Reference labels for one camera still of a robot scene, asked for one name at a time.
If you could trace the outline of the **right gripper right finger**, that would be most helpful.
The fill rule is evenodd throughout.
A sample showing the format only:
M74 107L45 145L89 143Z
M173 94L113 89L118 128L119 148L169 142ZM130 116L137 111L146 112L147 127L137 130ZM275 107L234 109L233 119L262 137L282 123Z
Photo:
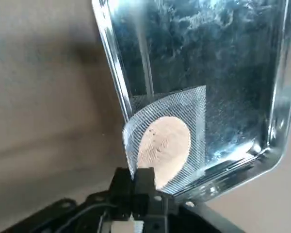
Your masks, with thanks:
M243 233L244 230L203 203L177 203L156 190L154 168L139 168L134 175L134 219L143 233Z

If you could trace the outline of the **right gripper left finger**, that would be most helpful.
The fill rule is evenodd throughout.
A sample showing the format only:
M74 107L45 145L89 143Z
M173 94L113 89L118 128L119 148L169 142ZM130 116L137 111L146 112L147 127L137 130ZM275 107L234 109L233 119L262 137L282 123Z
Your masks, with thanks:
M20 220L5 233L109 233L112 221L128 220L133 181L127 168L115 170L108 190L81 204L63 198Z

